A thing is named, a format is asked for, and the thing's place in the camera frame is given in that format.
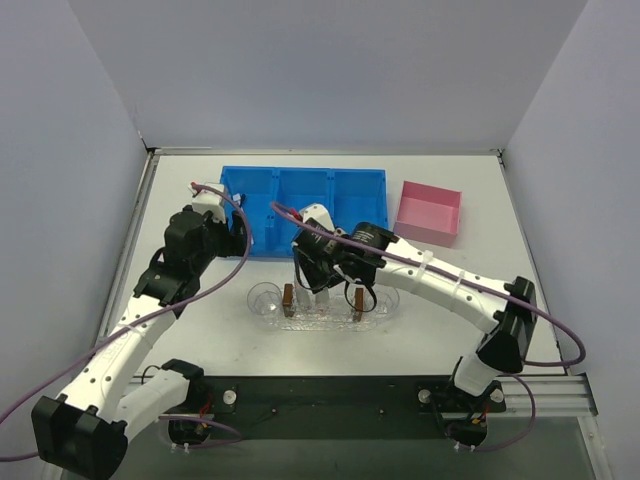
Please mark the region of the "clear holder with brown ends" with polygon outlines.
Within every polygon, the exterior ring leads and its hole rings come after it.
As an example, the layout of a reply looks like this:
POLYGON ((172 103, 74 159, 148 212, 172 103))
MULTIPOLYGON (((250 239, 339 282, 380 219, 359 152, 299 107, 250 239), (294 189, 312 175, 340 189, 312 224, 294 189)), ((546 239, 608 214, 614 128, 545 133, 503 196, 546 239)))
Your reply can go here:
POLYGON ((284 317, 292 321, 360 323, 364 316, 364 290, 356 289, 354 300, 332 295, 328 289, 311 294, 298 284, 287 283, 282 294, 284 317))

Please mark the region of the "clear plastic cup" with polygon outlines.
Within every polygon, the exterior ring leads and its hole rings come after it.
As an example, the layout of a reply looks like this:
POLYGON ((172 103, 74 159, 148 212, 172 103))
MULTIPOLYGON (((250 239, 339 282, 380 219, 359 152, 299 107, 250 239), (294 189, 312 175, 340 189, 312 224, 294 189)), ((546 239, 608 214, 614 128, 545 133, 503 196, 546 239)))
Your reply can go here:
POLYGON ((399 292, 389 286, 376 285, 373 289, 377 303, 373 313, 377 317, 391 317, 400 304, 399 292))
POLYGON ((247 306, 258 316, 277 315, 282 307, 281 289, 271 282, 260 282, 247 293, 247 306))

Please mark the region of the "red-capped toothpaste tube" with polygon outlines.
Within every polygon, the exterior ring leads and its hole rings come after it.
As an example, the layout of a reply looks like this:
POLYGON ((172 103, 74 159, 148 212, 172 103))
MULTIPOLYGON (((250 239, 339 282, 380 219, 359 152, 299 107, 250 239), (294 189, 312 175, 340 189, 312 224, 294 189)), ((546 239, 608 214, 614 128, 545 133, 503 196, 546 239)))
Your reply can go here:
POLYGON ((323 288, 319 292, 314 294, 315 306, 318 309, 328 308, 330 305, 330 291, 328 288, 323 288))

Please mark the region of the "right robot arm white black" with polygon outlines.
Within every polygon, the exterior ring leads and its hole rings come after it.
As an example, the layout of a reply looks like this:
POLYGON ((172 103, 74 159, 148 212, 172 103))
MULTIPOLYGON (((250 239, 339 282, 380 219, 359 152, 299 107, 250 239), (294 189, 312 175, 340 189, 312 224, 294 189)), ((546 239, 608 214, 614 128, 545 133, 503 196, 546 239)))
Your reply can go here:
POLYGON ((296 271, 318 293, 339 284, 402 290, 460 316, 482 337, 452 374, 455 389, 482 396, 501 373, 522 371, 537 323, 534 284, 488 279, 436 259, 377 225, 331 232, 308 219, 292 241, 296 271))

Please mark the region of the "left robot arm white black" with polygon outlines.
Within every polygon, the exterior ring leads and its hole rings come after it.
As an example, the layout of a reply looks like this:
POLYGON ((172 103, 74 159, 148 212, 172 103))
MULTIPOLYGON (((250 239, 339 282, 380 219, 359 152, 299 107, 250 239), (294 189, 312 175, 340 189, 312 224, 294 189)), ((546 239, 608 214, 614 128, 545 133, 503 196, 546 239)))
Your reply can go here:
POLYGON ((41 460, 87 479, 108 479, 128 445, 167 410, 193 411, 204 402, 201 368, 170 361, 158 378, 131 394, 134 374, 185 307, 202 297, 200 278, 217 257, 248 258, 251 229, 236 210, 233 220, 185 207, 174 214, 158 249, 140 276, 112 333, 81 372, 55 398, 41 397, 31 411, 41 460))

